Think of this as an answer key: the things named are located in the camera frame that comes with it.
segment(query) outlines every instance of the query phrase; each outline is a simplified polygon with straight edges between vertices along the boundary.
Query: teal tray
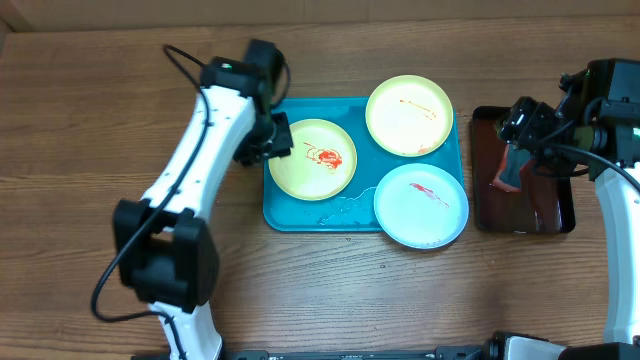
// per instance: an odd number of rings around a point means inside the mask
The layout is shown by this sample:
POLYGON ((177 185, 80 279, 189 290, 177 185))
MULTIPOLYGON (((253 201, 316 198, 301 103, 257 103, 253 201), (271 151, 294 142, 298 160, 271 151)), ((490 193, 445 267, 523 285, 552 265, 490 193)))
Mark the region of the teal tray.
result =
POLYGON ((336 196, 304 201, 282 191, 264 165, 263 212, 267 223, 280 231, 382 231, 373 212, 376 186, 389 171, 410 163, 435 165, 451 174, 464 187, 458 125, 436 151, 414 158, 393 155, 378 145, 367 129, 367 97, 285 99, 277 112, 286 112, 289 123, 325 119, 342 127, 356 145, 358 165, 351 182, 336 196))

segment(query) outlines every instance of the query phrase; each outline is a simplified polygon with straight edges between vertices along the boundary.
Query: sauce smear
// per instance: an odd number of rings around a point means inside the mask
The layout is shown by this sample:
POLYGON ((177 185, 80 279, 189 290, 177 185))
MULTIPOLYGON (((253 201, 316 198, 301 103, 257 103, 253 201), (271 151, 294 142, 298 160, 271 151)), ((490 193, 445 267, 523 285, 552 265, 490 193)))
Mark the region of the sauce smear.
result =
POLYGON ((342 156, 340 156, 340 153, 336 150, 317 149, 315 146, 307 142, 304 144, 310 147, 310 149, 307 150, 307 159, 324 165, 330 170, 336 170, 338 166, 342 165, 342 156))
POLYGON ((420 149, 418 149, 418 154, 422 155, 422 154, 426 154, 427 152, 429 152, 429 149, 424 147, 424 144, 420 145, 420 149))
POLYGON ((427 197, 431 200, 435 200, 440 202, 442 205, 446 206, 447 208, 449 208, 449 204, 447 204, 446 202, 442 201, 442 199, 440 199, 440 197, 438 197, 438 195, 436 195, 433 190, 431 189, 427 189, 426 187, 420 185, 420 184, 416 184, 416 183, 411 183, 409 184, 412 187, 414 187, 416 190, 425 193, 427 195, 427 197))
POLYGON ((409 105, 413 105, 413 106, 415 106, 415 107, 417 107, 419 109, 422 109, 422 110, 426 111, 428 114, 422 114, 422 115, 424 115, 424 117, 426 117, 427 119, 429 119, 431 121, 434 121, 434 120, 436 120, 438 118, 438 115, 436 115, 435 112, 431 111, 430 109, 428 109, 428 108, 426 108, 424 106, 420 106, 420 105, 418 105, 416 103, 413 103, 413 102, 407 101, 407 100, 400 100, 400 102, 401 103, 407 103, 409 105))

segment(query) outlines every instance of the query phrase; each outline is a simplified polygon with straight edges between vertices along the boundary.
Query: white robotic arm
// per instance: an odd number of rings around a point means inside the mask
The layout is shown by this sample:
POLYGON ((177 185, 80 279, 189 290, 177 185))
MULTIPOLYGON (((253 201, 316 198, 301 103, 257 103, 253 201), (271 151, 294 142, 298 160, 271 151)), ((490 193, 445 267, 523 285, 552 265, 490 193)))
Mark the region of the white robotic arm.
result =
MULTIPOLYGON (((626 169, 640 180, 640 163, 626 169)), ((640 336, 640 194, 611 169, 596 178, 609 263, 609 311, 605 342, 634 343, 640 336)))
MULTIPOLYGON (((238 90, 220 86, 202 90, 211 104, 210 122, 213 126, 207 132, 196 160, 182 181, 180 190, 165 209, 176 214, 184 209, 191 209, 195 217, 208 224, 218 187, 232 161, 233 154, 253 129, 255 108, 253 99, 240 96, 238 90)), ((173 185, 193 152, 205 121, 204 111, 205 106, 199 98, 191 122, 176 152, 162 175, 142 196, 141 200, 150 200, 151 207, 157 207, 164 199, 169 187, 173 185)), ((171 232, 172 229, 165 229, 165 231, 171 232)), ((149 308, 173 317, 182 347, 189 360, 218 359, 222 350, 222 337, 213 325, 209 302, 196 306, 192 312, 185 312, 180 307, 162 302, 149 304, 149 308)), ((164 318, 160 317, 160 321, 163 323, 165 335, 171 347, 170 359, 179 360, 173 331, 164 318)))

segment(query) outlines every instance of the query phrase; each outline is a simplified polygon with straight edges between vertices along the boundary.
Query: robotic arm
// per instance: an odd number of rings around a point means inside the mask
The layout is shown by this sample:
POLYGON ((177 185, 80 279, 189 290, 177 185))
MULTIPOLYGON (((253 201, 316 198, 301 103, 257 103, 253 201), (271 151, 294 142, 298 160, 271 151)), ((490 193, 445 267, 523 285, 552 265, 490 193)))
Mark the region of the robotic arm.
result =
MULTIPOLYGON (((595 181, 609 264, 604 340, 611 343, 640 342, 639 84, 640 62, 592 61, 576 75, 563 75, 560 88, 567 95, 555 110, 522 97, 496 124, 501 139, 534 155, 538 171, 561 177, 588 173, 595 181), (588 168, 574 171, 578 164, 588 168)), ((560 359, 583 358, 569 350, 560 359)), ((621 358, 606 354, 602 358, 621 358)))
POLYGON ((251 165, 291 153, 286 114, 271 114, 285 67, 275 45, 259 40, 251 41, 242 62, 214 58, 203 67, 201 96, 167 167, 141 201, 121 200, 115 209, 116 247, 127 251, 119 261, 121 281, 149 303, 148 314, 161 314, 168 359, 215 360, 221 354, 209 306, 219 260, 208 223, 232 159, 251 165), (153 225, 136 238, 158 210, 153 225), (161 232, 171 240, 159 239, 161 232))

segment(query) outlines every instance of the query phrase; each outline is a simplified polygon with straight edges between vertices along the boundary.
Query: light blue plate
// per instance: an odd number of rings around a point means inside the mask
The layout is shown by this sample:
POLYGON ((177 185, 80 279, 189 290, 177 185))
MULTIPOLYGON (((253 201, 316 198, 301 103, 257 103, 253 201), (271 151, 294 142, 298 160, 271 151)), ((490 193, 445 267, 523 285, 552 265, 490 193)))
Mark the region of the light blue plate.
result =
POLYGON ((451 174, 462 186, 464 178, 458 125, 436 151, 414 158, 393 155, 369 135, 365 121, 367 97, 285 99, 277 112, 286 112, 289 123, 304 119, 325 119, 342 127, 356 145, 358 166, 347 187, 336 196, 304 201, 282 191, 264 165, 263 212, 267 223, 280 231, 382 231, 373 210, 373 195, 380 180, 398 166, 424 163, 451 174))
POLYGON ((407 164, 389 171, 378 183, 373 208, 384 232, 415 249, 451 243, 469 219, 469 200, 462 185, 429 164, 407 164))

